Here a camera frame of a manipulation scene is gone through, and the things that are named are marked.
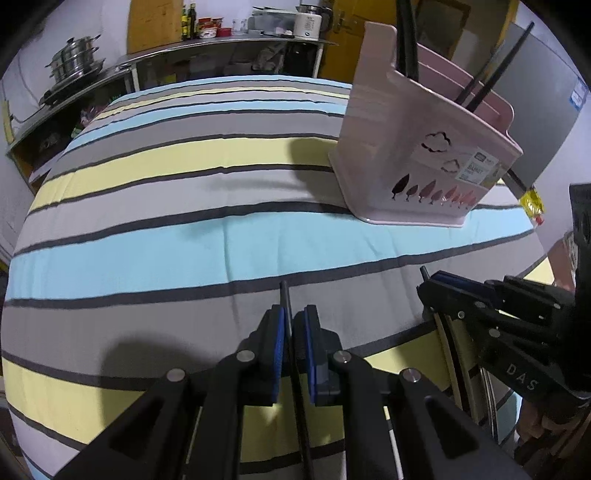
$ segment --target chopstick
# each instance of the chopstick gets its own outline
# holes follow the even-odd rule
[[[521,190],[523,190],[523,193],[527,192],[528,188],[525,186],[525,184],[521,181],[521,179],[517,176],[517,174],[513,171],[512,168],[509,168],[507,170],[507,176],[511,180],[513,180]]]
[[[486,59],[486,61],[484,62],[484,65],[480,68],[478,73],[472,77],[472,80],[470,80],[468,85],[466,85],[464,87],[464,89],[460,92],[460,94],[456,98],[456,103],[458,105],[462,105],[466,101],[466,99],[468,98],[468,95],[470,95],[470,93],[472,92],[472,90],[474,89],[476,84],[478,82],[480,82],[480,80],[484,77],[484,74],[486,73],[486,69],[491,64],[491,62],[496,58],[496,56],[499,54],[499,52],[501,51],[501,48],[503,47],[504,44],[505,44],[505,41],[503,40],[503,42],[501,42],[501,44],[491,52],[491,56],[489,56]]]
[[[476,110],[476,108],[478,108],[478,106],[482,103],[482,101],[484,100],[486,95],[488,95],[490,93],[490,91],[492,90],[492,88],[495,86],[495,84],[497,83],[499,78],[501,78],[501,76],[505,73],[505,70],[511,64],[511,62],[513,61],[513,58],[515,58],[515,55],[517,55],[517,52],[519,52],[521,46],[525,42],[525,39],[528,37],[528,35],[530,34],[530,32],[533,28],[534,28],[534,23],[530,22],[527,29],[519,37],[519,40],[517,40],[515,45],[513,45],[513,48],[511,49],[511,51],[507,54],[507,56],[503,59],[501,64],[492,73],[491,78],[489,78],[486,81],[486,83],[483,85],[483,87],[476,93],[475,97],[470,101],[470,103],[468,103],[466,110],[468,110],[469,112],[474,112]]]
[[[410,0],[396,0],[397,40],[396,69],[418,82],[417,25]]]

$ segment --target bed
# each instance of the bed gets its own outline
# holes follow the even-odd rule
[[[234,352],[278,303],[280,279],[294,311],[317,305],[344,348],[389,371],[416,367],[448,394],[419,266],[553,281],[503,184],[460,229],[352,216],[327,157],[349,88],[285,76],[176,83],[119,98],[72,141],[24,223],[2,317],[9,409],[35,478],[51,478],[170,368]],[[478,390],[467,336],[462,348]],[[245,478],[298,475],[285,382],[279,405],[246,409]],[[519,398],[494,386],[503,438]],[[306,409],[319,478],[344,478],[342,412]],[[486,422],[483,406],[477,416]]]

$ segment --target yellow door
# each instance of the yellow door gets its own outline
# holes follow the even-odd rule
[[[396,0],[336,0],[333,28],[327,40],[338,43],[338,46],[330,45],[324,50],[320,77],[352,83],[365,22],[395,24],[395,4]]]

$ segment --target cable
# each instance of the cable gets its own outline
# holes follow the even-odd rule
[[[2,98],[4,98],[4,100],[8,101],[7,96],[6,96],[6,89],[4,88],[4,79],[0,80],[0,85],[2,85]],[[19,120],[13,113],[10,114],[10,120],[14,120],[18,124],[24,123],[22,120]]]
[[[35,94],[33,94],[33,92],[31,91],[31,89],[29,88],[29,86],[27,85],[27,83],[25,82],[25,77],[22,74],[22,67],[21,67],[21,51],[19,50],[17,53],[17,66],[18,66],[18,74],[21,76],[21,81],[22,84],[24,85],[24,87],[26,88],[27,92],[29,92],[29,95],[31,95],[33,97],[33,100],[35,100],[37,102],[37,105],[39,105],[39,98],[37,98],[35,96]]]

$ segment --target stainless steel shelf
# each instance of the stainless steel shelf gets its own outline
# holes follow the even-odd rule
[[[157,57],[158,55],[172,53],[174,51],[186,50],[188,48],[244,41],[296,42],[310,43],[314,45],[337,45],[335,42],[331,42],[328,40],[302,40],[300,38],[282,38],[272,37],[270,35],[261,35],[260,33],[247,33],[244,35],[232,35],[230,37],[198,38],[195,40],[171,43],[170,45],[164,45],[162,47],[151,48],[149,50],[143,50],[137,53],[124,55],[119,60],[117,60],[117,65],[129,66],[140,61]]]
[[[53,105],[47,106],[44,105],[40,108],[37,112],[32,114],[29,118],[27,118],[21,127],[18,129],[16,134],[14,135],[14,142],[12,142],[7,149],[7,154],[9,154],[14,147],[16,147],[24,138],[26,138],[33,130],[35,130],[39,125],[49,120],[52,116],[56,113],[63,110],[65,107],[70,105],[71,103],[75,102],[79,98],[83,97],[87,93],[91,92],[94,89],[97,89],[109,82],[113,82],[117,78],[120,78],[126,74],[128,74],[130,68],[127,66],[114,66],[109,69],[106,69],[99,73],[98,77],[94,82],[87,85],[85,88],[76,92],[72,96],[66,98],[64,101]]]

